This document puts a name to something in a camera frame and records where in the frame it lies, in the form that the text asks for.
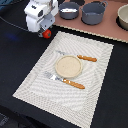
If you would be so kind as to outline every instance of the metal fork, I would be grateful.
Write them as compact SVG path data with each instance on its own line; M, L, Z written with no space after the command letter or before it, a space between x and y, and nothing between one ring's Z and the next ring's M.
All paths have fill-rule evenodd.
M59 80L61 82L72 85L72 86L74 86L76 88L79 88L79 89L85 89L85 87L82 84L78 84L78 83L75 83L73 81L70 81L70 80L67 80L67 79L64 79L64 78L60 78L60 77L58 77L54 74L51 74L50 72L47 72L47 71L44 72L44 76L51 79L51 80Z

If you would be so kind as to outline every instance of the striped placemat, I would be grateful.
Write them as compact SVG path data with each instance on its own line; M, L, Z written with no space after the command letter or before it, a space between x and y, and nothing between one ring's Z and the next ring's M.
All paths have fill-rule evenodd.
M59 31L13 96L81 128L89 128L112 49L111 44ZM85 89L44 77L45 71L57 75L55 63L62 55L56 50L97 58L97 62L81 60L82 73L70 79Z

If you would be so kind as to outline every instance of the white bowl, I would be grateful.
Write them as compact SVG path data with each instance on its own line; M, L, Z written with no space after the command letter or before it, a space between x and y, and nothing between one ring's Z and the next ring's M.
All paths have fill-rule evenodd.
M79 58L66 55L59 58L55 64L56 72L63 78L73 78L82 71L82 62Z
M120 25L124 29L128 30L128 4L121 6L118 9L118 16L119 16Z

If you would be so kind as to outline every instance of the table surface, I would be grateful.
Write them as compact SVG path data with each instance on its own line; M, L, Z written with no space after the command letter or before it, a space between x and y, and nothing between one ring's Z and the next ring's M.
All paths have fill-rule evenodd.
M86 0L85 5L93 2L94 0ZM55 16L55 25L70 28L80 32L97 35L113 40L119 40L128 43L128 31L122 29L119 24L118 9L128 3L107 1L108 5L105 9L102 22L97 25L87 25L81 21L82 11L79 8L79 15L73 20L65 20L60 17L59 13Z
M8 6L0 12L7 21L27 29L24 8L29 0ZM51 128L78 128L12 95L39 60L58 31L114 45L105 74L91 128L128 127L128 44L59 26L53 26L50 39L23 31L0 20L0 105L32 117Z

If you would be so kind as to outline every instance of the wooden plate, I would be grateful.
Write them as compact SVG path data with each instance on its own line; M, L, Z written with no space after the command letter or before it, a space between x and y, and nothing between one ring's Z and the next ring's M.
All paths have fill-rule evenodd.
M57 60L55 69L61 77L73 78L81 73L82 62L75 56L66 55Z

